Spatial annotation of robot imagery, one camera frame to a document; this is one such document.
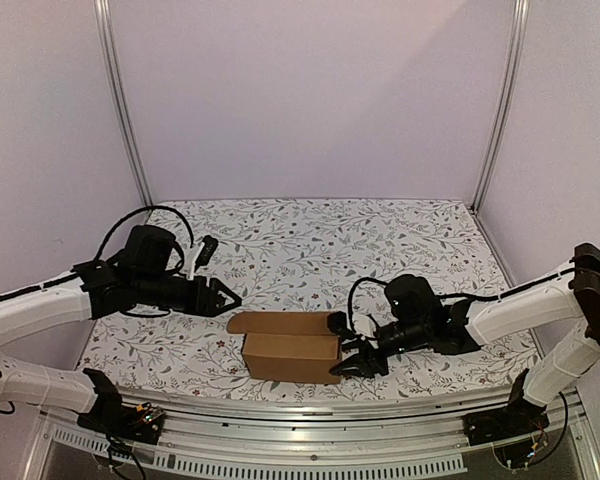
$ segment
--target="vertical metal post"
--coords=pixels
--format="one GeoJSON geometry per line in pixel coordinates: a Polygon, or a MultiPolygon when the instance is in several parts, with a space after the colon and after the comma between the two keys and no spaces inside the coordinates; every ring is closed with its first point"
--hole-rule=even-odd
{"type": "Polygon", "coordinates": [[[124,95],[124,88],[122,87],[118,55],[113,40],[113,26],[111,24],[109,0],[95,0],[95,7],[107,77],[109,78],[109,86],[111,87],[111,95],[118,116],[118,123],[120,124],[122,140],[127,151],[127,157],[129,158],[131,173],[136,182],[142,204],[144,206],[153,205],[153,198],[151,197],[149,183],[147,182],[142,159],[140,158],[136,137],[133,133],[127,100],[124,95]]]}
{"type": "Polygon", "coordinates": [[[513,27],[511,29],[511,40],[509,42],[509,54],[507,57],[507,67],[500,92],[500,101],[498,103],[498,112],[491,131],[489,146],[480,172],[478,186],[471,203],[471,211],[479,214],[489,189],[489,183],[493,176],[493,170],[504,136],[504,130],[507,123],[507,116],[511,107],[513,90],[518,74],[518,67],[522,56],[522,46],[524,43],[524,33],[527,26],[527,14],[529,12],[529,0],[516,0],[513,15],[513,27]]]}

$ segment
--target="cardboard box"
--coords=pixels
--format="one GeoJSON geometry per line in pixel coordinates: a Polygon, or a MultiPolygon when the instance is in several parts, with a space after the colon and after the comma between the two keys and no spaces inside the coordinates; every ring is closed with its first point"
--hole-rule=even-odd
{"type": "Polygon", "coordinates": [[[227,324],[244,334],[242,357],[251,378],[293,383],[340,383],[329,373],[341,361],[338,337],[327,328],[330,312],[242,312],[227,324]]]}

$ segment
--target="white vent grille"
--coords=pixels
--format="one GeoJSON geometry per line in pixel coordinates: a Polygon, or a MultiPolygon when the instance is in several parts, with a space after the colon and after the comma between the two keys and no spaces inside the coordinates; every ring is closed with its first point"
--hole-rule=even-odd
{"type": "MultiPolygon", "coordinates": [[[[96,455],[106,455],[109,442],[98,434],[56,425],[56,442],[96,455]]],[[[129,461],[118,457],[120,461],[129,461]]],[[[179,453],[156,451],[147,468],[213,480],[403,480],[436,478],[463,473],[462,455],[400,462],[386,465],[286,467],[208,461],[179,453]]]]}

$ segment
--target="gray floor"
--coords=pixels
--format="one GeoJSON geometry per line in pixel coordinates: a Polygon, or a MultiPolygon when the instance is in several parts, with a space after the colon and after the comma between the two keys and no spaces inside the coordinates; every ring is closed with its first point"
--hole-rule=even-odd
{"type": "MultiPolygon", "coordinates": [[[[551,436],[555,442],[557,433],[551,436]]],[[[438,477],[440,480],[510,480],[512,472],[500,466],[491,450],[464,455],[467,473],[438,477]]],[[[121,473],[129,479],[140,479],[139,473],[132,466],[123,466],[121,473]]],[[[547,462],[532,466],[528,471],[518,471],[517,479],[524,480],[574,480],[582,478],[579,473],[577,456],[571,441],[571,435],[567,435],[560,448],[547,462]]],[[[97,458],[85,452],[74,450],[65,445],[53,443],[47,457],[44,480],[111,480],[114,477],[107,467],[106,459],[97,458]]],[[[191,480],[192,477],[174,475],[168,472],[147,470],[148,480],[191,480]]]]}

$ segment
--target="floral tabletop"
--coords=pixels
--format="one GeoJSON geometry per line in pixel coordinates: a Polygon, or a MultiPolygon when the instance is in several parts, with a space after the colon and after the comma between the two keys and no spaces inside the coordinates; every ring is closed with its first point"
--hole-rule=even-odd
{"type": "MultiPolygon", "coordinates": [[[[249,378],[243,337],[226,333],[242,310],[346,310],[361,276],[425,276],[434,291],[494,293],[504,278],[460,202],[421,200],[214,200],[166,202],[191,222],[197,240],[220,241],[199,275],[217,277],[243,298],[214,319],[172,313],[160,319],[112,315],[96,323],[81,365],[119,385],[165,393],[276,402],[342,402],[432,396],[504,386],[538,357],[528,332],[479,352],[444,356],[425,350],[389,360],[390,374],[339,385],[249,378]]],[[[149,223],[188,244],[177,217],[154,212],[149,223]]],[[[357,310],[394,320],[381,289],[361,286],[357,310]]]]}

